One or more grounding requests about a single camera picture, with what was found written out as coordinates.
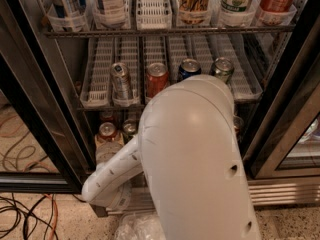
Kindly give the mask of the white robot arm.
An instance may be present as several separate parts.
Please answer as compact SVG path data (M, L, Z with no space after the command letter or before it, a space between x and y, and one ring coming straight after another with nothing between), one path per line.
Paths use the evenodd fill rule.
M115 189L146 177L166 240L261 240L228 86L189 77L152 98L137 135L98 166L84 200L109 207Z

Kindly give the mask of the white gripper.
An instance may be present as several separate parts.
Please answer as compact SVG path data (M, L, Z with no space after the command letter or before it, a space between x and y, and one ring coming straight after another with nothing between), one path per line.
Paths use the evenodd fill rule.
M124 145L124 138L122 133L118 133L115 137L116 142L106 142L99 138L96 134L94 136L96 145L96 162L98 164L109 161Z

